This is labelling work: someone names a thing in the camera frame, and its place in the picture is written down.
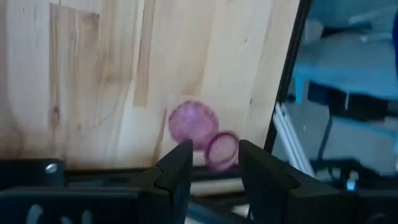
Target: light wood surface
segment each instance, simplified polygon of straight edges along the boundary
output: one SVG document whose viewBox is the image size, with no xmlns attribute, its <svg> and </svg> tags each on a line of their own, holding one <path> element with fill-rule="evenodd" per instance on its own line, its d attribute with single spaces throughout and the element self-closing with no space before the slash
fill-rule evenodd
<svg viewBox="0 0 398 224">
<path fill-rule="evenodd" d="M 262 147 L 298 3 L 0 0 L 0 158 L 150 166 L 187 99 Z"/>
</svg>

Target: blue fabric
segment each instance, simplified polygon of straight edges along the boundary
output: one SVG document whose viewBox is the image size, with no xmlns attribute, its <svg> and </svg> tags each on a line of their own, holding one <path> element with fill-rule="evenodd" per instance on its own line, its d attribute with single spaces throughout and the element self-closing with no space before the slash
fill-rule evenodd
<svg viewBox="0 0 398 224">
<path fill-rule="evenodd" d="M 362 32 L 342 32 L 301 46 L 294 77 L 346 93 L 398 100 L 391 40 L 363 42 L 362 36 Z"/>
<path fill-rule="evenodd" d="M 372 26 L 376 30 L 381 28 L 375 27 L 379 24 L 385 26 L 386 21 L 390 21 L 389 32 L 391 31 L 392 19 L 394 18 L 394 11 L 391 17 L 372 18 L 369 21 L 362 21 L 359 24 L 350 23 L 350 19 L 355 16 L 359 16 L 365 13 L 369 13 L 378 9 L 386 9 L 393 7 L 397 4 L 397 0 L 314 0 L 311 6 L 309 19 L 315 19 L 321 22 L 324 26 L 334 28 L 348 28 L 348 27 L 367 27 Z"/>
</svg>

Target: blue chair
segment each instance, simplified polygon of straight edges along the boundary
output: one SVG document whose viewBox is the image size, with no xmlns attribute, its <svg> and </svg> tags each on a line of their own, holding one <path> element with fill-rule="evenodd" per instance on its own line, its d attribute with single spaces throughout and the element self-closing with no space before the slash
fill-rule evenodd
<svg viewBox="0 0 398 224">
<path fill-rule="evenodd" d="M 305 82 L 332 87 L 347 94 L 398 100 L 396 56 L 392 41 L 397 8 L 397 1 L 390 0 L 315 1 L 310 19 L 316 19 L 324 26 L 350 29 L 300 47 L 294 68 L 296 103 L 303 101 Z M 330 117 L 319 159 L 325 150 L 332 121 Z M 357 121 L 345 123 L 386 134 L 398 143 L 395 130 L 375 128 Z"/>
</svg>

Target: screw head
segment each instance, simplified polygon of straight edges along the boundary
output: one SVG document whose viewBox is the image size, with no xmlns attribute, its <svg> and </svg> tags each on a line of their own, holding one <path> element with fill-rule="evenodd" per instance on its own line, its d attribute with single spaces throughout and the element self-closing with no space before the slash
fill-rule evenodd
<svg viewBox="0 0 398 224">
<path fill-rule="evenodd" d="M 58 165 L 57 164 L 49 164 L 46 168 L 45 168 L 45 173 L 46 174 L 53 174 L 57 171 L 58 169 Z"/>
</svg>

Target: red onion slice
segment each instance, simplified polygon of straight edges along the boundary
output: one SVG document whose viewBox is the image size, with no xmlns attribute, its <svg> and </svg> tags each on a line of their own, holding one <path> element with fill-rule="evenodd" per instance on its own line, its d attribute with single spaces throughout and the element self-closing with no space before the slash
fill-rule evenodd
<svg viewBox="0 0 398 224">
<path fill-rule="evenodd" d="M 169 131 L 177 143 L 192 139 L 194 151 L 204 151 L 218 132 L 215 112 L 199 101 L 186 101 L 169 116 Z"/>
<path fill-rule="evenodd" d="M 239 138 L 235 133 L 218 133 L 205 151 L 205 160 L 210 169 L 221 172 L 234 166 L 238 156 Z"/>
</svg>

